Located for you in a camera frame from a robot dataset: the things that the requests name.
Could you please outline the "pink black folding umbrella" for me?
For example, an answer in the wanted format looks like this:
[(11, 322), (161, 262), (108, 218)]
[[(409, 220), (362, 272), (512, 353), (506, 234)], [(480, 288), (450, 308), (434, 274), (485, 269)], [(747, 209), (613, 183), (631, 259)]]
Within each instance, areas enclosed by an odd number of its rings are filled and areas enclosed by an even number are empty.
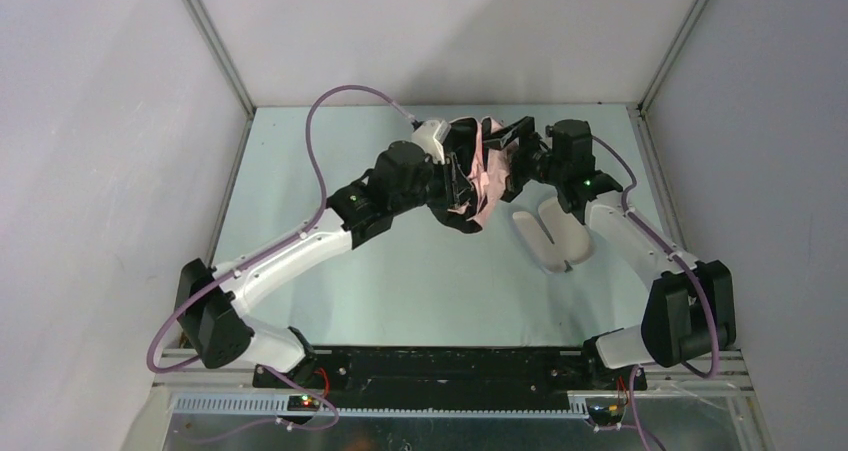
[(474, 152), (469, 175), (474, 185), (474, 213), (471, 219), (439, 220), (431, 212), (440, 224), (463, 234), (479, 233), (488, 223), (504, 192), (509, 174), (509, 157), (515, 147), (513, 142), (505, 150), (484, 149), (482, 136), (485, 118), (463, 117), (450, 121), (451, 129), (443, 143), (445, 153), (459, 145), (470, 145)]

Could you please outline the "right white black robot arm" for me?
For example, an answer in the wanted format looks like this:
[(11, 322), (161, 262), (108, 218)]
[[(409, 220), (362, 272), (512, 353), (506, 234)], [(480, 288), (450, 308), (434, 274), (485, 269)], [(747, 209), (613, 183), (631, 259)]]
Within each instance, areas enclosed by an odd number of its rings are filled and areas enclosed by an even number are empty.
[(733, 282), (720, 261), (704, 262), (648, 223), (630, 200), (637, 178), (624, 159), (630, 182), (621, 186), (596, 167), (594, 145), (618, 153), (593, 136), (589, 124), (561, 120), (535, 130), (524, 117), (508, 126), (484, 127), (482, 145), (505, 155), (509, 175), (503, 201), (535, 181), (557, 194), (535, 214), (517, 211), (512, 220), (530, 255), (549, 272), (587, 260), (592, 235), (603, 238), (648, 291), (640, 324), (589, 339), (585, 346), (609, 369), (657, 364), (682, 365), (709, 379), (717, 375), (720, 352), (736, 339)]

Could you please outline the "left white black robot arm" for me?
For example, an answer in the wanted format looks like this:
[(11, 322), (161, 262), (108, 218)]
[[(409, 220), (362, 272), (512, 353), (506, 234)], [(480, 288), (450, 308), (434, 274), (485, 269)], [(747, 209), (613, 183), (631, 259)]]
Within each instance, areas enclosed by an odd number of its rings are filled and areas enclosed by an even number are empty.
[(410, 141), (392, 143), (375, 165), (324, 202), (320, 216), (276, 245), (234, 261), (223, 271), (196, 258), (181, 270), (177, 321), (196, 360), (218, 369), (237, 360), (292, 373), (314, 359), (293, 326), (257, 323), (251, 314), (272, 291), (310, 268), (388, 231), (395, 217), (421, 206), (457, 215), (471, 208), (480, 170), (475, 151), (450, 151), (442, 162)]

